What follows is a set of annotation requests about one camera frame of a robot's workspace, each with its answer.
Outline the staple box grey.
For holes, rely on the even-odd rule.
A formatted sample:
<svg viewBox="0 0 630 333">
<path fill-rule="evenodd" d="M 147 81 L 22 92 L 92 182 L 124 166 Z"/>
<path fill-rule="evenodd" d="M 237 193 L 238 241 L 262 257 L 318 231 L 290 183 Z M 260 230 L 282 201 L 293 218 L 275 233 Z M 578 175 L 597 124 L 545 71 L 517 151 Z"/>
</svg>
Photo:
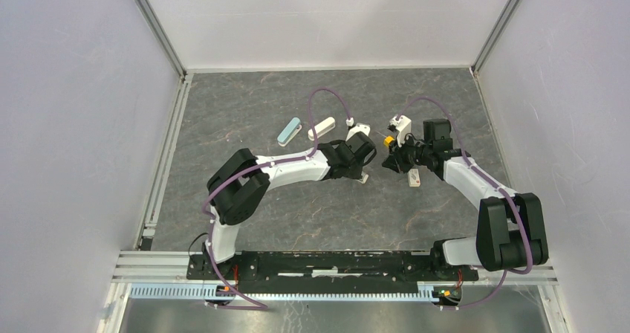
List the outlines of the staple box grey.
<svg viewBox="0 0 630 333">
<path fill-rule="evenodd" d="M 368 175 L 367 173 L 362 172 L 362 173 L 361 173 L 361 177 L 358 179 L 358 181 L 359 181 L 361 184 L 365 184 L 365 183 L 367 182 L 367 180 L 368 180 L 368 177 L 369 177 L 369 175 Z"/>
</svg>

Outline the white stapler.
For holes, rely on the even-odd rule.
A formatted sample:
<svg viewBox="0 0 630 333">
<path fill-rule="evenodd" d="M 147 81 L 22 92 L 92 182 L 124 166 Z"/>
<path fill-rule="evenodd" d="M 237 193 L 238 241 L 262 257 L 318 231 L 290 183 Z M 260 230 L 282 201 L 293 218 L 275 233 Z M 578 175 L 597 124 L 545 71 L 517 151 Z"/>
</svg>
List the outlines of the white stapler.
<svg viewBox="0 0 630 333">
<path fill-rule="evenodd" d="M 318 122 L 313 129 L 308 130 L 308 138 L 311 141 L 315 141 L 315 136 L 320 138 L 333 130 L 335 126 L 335 119 L 333 117 L 327 117 L 324 120 Z"/>
</svg>

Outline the light blue stapler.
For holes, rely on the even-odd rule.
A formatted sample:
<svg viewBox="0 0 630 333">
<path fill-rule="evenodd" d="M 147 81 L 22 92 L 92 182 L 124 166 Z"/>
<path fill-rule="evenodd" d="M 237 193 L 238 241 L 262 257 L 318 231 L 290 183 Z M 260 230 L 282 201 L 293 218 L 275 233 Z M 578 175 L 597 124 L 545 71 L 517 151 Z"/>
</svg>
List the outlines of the light blue stapler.
<svg viewBox="0 0 630 333">
<path fill-rule="evenodd" d="M 293 117 L 276 138 L 278 145 L 281 147 L 287 146 L 301 129 L 302 121 L 298 117 Z"/>
</svg>

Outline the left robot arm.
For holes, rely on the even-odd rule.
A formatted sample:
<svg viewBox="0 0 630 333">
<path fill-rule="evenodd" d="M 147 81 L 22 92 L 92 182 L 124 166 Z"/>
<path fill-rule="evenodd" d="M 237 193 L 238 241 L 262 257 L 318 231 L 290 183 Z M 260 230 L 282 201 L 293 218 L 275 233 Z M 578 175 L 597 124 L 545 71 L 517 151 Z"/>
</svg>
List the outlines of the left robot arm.
<svg viewBox="0 0 630 333">
<path fill-rule="evenodd" d="M 207 182 L 201 212 L 209 217 L 210 226 L 202 252 L 189 258 L 187 279 L 255 277 L 259 256 L 238 253 L 236 239 L 265 195 L 307 181 L 347 178 L 364 182 L 364 168 L 376 154 L 374 142 L 363 132 L 288 155 L 254 155 L 248 148 L 236 151 Z"/>
</svg>

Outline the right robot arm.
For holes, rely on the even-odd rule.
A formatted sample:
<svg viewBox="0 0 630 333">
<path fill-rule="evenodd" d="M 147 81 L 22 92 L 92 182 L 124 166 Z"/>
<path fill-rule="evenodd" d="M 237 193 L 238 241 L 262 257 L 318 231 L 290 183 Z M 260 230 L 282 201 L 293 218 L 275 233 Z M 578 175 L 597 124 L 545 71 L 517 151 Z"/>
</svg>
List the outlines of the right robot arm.
<svg viewBox="0 0 630 333">
<path fill-rule="evenodd" d="M 384 140 L 388 156 L 383 167 L 409 173 L 425 167 L 456 188 L 478 211 L 476 234 L 436 241 L 429 270 L 449 279 L 459 266 L 526 274 L 548 261 L 549 251 L 542 204 L 533 193 L 518 193 L 484 171 L 467 152 L 455 148 L 447 119 L 423 122 L 423 138 L 411 132 L 412 122 L 391 119 L 394 132 Z"/>
</svg>

